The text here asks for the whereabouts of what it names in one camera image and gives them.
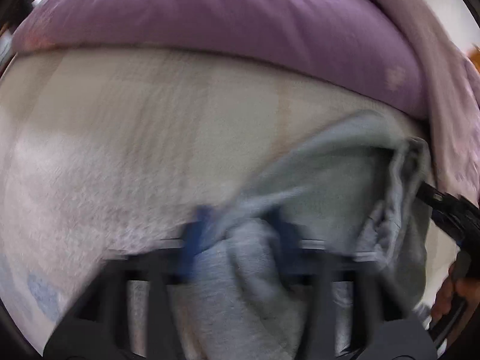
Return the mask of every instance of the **white wall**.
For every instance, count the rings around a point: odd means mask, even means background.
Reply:
[[[480,28],[463,0],[426,0],[452,41],[463,52],[480,46]]]

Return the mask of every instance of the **purple towel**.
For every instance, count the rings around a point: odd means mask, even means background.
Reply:
[[[19,52],[81,44],[253,57],[428,117],[416,56],[371,0],[46,0],[13,38]]]

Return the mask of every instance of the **laundry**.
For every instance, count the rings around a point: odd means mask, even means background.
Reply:
[[[304,239],[378,262],[413,308],[425,286],[431,214],[415,196],[429,171],[426,142],[402,138],[380,114],[360,112],[253,177],[206,232],[186,295],[207,357],[287,360],[297,350],[305,301],[279,281],[275,232],[262,219],[274,207]],[[345,291],[336,289],[344,309]]]
[[[46,0],[13,46],[153,44],[288,67],[428,119],[439,190],[478,201],[480,75],[423,0],[122,1]]]

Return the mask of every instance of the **gray cloth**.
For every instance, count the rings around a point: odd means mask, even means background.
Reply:
[[[297,349],[305,297],[279,282],[275,234],[260,219],[274,205],[304,238],[375,258],[413,307],[425,286],[431,213],[415,195],[429,169],[426,142],[405,140],[380,114],[360,112],[253,178],[210,226],[196,261],[189,311],[207,357],[291,359]],[[343,309],[348,291],[335,288]]]

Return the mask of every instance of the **orange object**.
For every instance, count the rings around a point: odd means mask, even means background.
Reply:
[[[480,73],[480,48],[475,46],[475,49],[469,53],[469,59],[473,62],[477,71]]]
[[[3,35],[3,33],[8,30],[8,23],[5,23],[2,28],[0,28],[0,36]]]

